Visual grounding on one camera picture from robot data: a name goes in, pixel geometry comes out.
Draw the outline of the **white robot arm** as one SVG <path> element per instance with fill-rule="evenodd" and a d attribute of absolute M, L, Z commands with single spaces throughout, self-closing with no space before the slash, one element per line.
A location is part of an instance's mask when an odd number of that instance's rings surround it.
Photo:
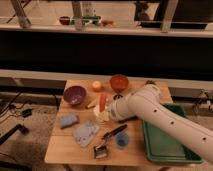
<path fill-rule="evenodd" d="M 120 121 L 137 116 L 160 128 L 213 164 L 213 131 L 171 112 L 160 103 L 160 99 L 159 87 L 155 84 L 145 84 L 113 101 L 108 107 L 109 117 Z"/>

